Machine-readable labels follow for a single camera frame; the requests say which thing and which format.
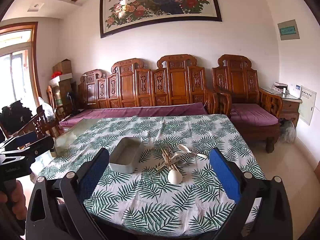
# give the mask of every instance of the peacock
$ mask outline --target peacock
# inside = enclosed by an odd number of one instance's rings
[[[145,3],[153,12],[164,11],[170,14],[183,14],[183,11],[179,4],[174,0],[137,0]]]

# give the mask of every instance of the wooden drawer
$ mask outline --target wooden drawer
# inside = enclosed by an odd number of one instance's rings
[[[296,113],[298,112],[299,103],[283,100],[282,113]]]
[[[299,113],[281,113],[279,115],[279,121],[286,119],[293,122],[294,127],[297,127],[297,122],[299,118]]]

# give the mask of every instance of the purple seat cushion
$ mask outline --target purple seat cushion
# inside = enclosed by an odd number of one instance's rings
[[[278,119],[257,104],[232,104],[231,122],[248,126],[268,126],[278,123]]]
[[[112,117],[139,117],[151,116],[181,116],[207,114],[202,103],[179,106],[153,106],[153,107],[130,107],[130,108],[108,108],[108,109],[88,109],[80,114],[70,117],[66,121],[61,121],[60,125],[74,126],[82,119],[112,118]]]

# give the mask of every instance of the black bag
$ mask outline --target black bag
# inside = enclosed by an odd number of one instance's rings
[[[0,114],[0,122],[9,134],[19,131],[31,118],[31,110],[23,107],[20,100],[12,103],[10,106],[3,107]]]

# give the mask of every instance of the human hand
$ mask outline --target human hand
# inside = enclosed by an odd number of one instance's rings
[[[23,194],[21,182],[17,180],[16,183],[16,188],[11,193],[11,199],[14,202],[12,212],[16,215],[18,220],[23,220],[27,217],[26,197]],[[7,195],[0,191],[0,203],[6,203],[7,201]]]

